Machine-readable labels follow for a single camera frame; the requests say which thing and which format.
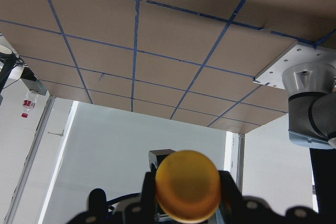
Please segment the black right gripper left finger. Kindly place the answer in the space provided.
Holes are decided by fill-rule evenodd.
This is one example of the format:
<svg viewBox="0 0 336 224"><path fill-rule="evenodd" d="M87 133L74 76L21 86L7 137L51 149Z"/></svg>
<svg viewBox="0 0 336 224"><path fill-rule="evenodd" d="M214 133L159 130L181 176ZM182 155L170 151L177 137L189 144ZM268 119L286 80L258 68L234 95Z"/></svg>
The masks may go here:
<svg viewBox="0 0 336 224"><path fill-rule="evenodd" d="M141 204L145 210L156 208L156 183L155 172L146 172L141 191Z"/></svg>

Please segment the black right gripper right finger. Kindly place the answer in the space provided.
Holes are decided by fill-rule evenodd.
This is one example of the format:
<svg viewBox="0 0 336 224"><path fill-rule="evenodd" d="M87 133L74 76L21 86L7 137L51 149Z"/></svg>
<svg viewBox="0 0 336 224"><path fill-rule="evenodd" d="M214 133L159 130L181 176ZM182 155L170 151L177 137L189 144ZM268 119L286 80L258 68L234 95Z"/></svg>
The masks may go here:
<svg viewBox="0 0 336 224"><path fill-rule="evenodd" d="M221 184L221 199L224 208L239 208L243 203L243 197L228 171L219 171Z"/></svg>

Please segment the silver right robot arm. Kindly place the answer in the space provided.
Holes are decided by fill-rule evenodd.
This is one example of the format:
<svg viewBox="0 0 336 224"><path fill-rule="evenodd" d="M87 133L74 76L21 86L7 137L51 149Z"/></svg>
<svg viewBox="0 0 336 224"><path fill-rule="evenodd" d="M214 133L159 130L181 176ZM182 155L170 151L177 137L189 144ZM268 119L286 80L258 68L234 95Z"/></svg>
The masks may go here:
<svg viewBox="0 0 336 224"><path fill-rule="evenodd" d="M283 213L293 205L335 214L335 68L304 63L282 80L288 113L238 139L237 185Z"/></svg>

